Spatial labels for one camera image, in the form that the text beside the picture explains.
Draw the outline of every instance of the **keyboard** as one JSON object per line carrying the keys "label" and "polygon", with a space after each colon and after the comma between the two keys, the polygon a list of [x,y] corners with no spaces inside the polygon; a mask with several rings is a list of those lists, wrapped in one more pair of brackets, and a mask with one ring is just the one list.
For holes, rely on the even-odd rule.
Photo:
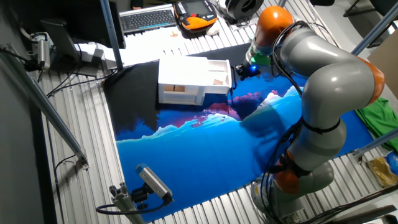
{"label": "keyboard", "polygon": [[129,16],[121,16],[123,32],[131,34],[144,30],[176,25],[172,10],[144,12]]}

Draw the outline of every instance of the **metal pole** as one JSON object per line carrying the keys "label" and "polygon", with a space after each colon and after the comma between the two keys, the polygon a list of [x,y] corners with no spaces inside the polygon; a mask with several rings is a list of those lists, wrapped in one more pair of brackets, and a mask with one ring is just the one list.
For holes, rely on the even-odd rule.
{"label": "metal pole", "polygon": [[287,0],[280,0],[278,3],[278,6],[285,7],[286,2],[287,2]]}
{"label": "metal pole", "polygon": [[359,55],[363,49],[368,46],[372,40],[392,22],[398,14],[398,2],[390,9],[384,18],[366,35],[366,37],[351,52],[353,55]]}
{"label": "metal pole", "polygon": [[391,139],[398,137],[398,128],[395,128],[394,130],[390,131],[389,133],[375,139],[373,142],[370,142],[369,144],[365,145],[364,147],[357,149],[353,152],[354,157],[359,157],[363,155],[365,152],[368,152],[375,147],[381,146],[382,144],[390,141]]}
{"label": "metal pole", "polygon": [[86,154],[81,150],[81,147],[73,134],[68,129],[67,125],[62,121],[62,118],[57,113],[55,108],[49,102],[43,91],[38,86],[36,80],[32,78],[22,67],[22,64],[15,57],[8,54],[0,54],[0,65],[3,69],[9,69],[10,74],[13,74],[18,82],[25,89],[29,97],[31,97],[37,107],[43,112],[47,119],[52,123],[54,128],[61,135],[63,140],[68,144],[70,149],[77,155],[83,164],[83,168],[88,168],[88,161]]}
{"label": "metal pole", "polygon": [[114,30],[114,24],[112,20],[111,8],[109,6],[109,0],[101,0],[101,7],[106,22],[106,28],[108,29],[108,35],[111,41],[113,54],[116,59],[116,66],[118,68],[118,71],[121,71],[123,69],[123,63],[122,63],[122,58],[120,56],[118,38],[116,37],[116,31]]}

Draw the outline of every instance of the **computer monitor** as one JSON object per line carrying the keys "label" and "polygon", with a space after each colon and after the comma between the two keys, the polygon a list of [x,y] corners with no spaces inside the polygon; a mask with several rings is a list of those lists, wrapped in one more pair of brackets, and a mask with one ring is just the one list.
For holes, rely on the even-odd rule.
{"label": "computer monitor", "polygon": [[[59,57],[52,61],[52,70],[76,72],[82,71],[83,67],[97,66],[82,62],[74,44],[96,42],[112,47],[100,0],[11,0],[8,4],[25,31],[49,33]],[[109,1],[109,6],[119,48],[124,49],[116,3]]]}

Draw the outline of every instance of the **monitor stand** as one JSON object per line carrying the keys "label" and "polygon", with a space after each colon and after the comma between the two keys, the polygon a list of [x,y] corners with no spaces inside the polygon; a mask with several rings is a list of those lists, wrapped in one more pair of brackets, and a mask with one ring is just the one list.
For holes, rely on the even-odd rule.
{"label": "monitor stand", "polygon": [[57,54],[53,54],[51,57],[51,70],[62,73],[97,76],[98,69],[101,68],[102,63],[102,50],[96,49],[93,59],[90,62],[84,62],[81,60],[82,55],[76,50],[75,43],[72,41],[65,27],[66,22],[60,19],[43,19],[41,22],[57,48]]}

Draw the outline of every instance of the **orange device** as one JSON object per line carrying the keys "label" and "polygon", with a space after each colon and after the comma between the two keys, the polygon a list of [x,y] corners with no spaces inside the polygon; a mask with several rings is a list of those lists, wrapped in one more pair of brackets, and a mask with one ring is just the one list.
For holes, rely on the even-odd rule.
{"label": "orange device", "polygon": [[217,21],[217,13],[207,0],[176,2],[174,13],[177,23],[190,32],[202,32]]}

